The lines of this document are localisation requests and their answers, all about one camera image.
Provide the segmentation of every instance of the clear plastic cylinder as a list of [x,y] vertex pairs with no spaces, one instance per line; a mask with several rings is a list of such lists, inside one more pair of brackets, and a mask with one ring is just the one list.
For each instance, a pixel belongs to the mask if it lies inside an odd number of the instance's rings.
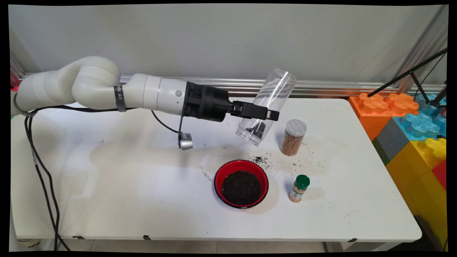
[[[269,110],[278,111],[281,115],[281,108],[296,83],[297,79],[289,72],[274,69],[268,75],[252,103],[267,107]],[[244,118],[239,124],[236,134],[258,146],[266,137],[273,122],[272,120]]]

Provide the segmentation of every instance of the label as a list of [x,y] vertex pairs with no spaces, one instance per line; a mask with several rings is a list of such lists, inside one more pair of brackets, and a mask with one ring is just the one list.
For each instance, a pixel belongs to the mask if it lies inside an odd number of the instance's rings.
[[116,106],[117,110],[120,112],[126,112],[125,100],[124,100],[124,91],[122,90],[122,85],[117,85],[114,87],[114,96],[116,97]]
[[35,155],[35,152],[33,151],[33,149],[32,149],[32,155],[33,155],[33,163],[35,165],[38,165],[38,159],[37,159],[37,156]]
[[289,192],[289,196],[291,199],[300,201],[302,199],[303,194],[296,193],[294,190]]

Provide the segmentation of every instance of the green lid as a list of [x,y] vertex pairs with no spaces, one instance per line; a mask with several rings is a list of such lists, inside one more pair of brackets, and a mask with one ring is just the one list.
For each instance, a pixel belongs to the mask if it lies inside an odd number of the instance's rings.
[[305,190],[309,186],[309,177],[306,175],[298,175],[295,179],[295,186],[300,190]]

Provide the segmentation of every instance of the red bowl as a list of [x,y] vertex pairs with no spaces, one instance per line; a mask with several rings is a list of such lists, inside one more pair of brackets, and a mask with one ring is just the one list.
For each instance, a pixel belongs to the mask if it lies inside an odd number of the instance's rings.
[[[232,174],[235,171],[248,171],[257,177],[260,183],[260,196],[257,201],[249,205],[237,205],[225,199],[224,194],[222,193],[222,183],[228,175]],[[214,177],[214,189],[216,190],[218,197],[227,205],[239,209],[251,208],[258,205],[265,198],[266,193],[268,192],[268,178],[266,177],[266,174],[262,168],[251,161],[230,161],[222,165],[222,167],[219,168],[218,172],[216,172],[216,176]]]

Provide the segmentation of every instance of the silver lid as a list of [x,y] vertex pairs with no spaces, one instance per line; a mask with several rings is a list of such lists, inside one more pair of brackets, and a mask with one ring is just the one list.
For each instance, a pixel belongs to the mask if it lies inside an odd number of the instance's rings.
[[299,119],[291,119],[286,124],[286,132],[293,137],[303,137],[306,129],[306,124]]

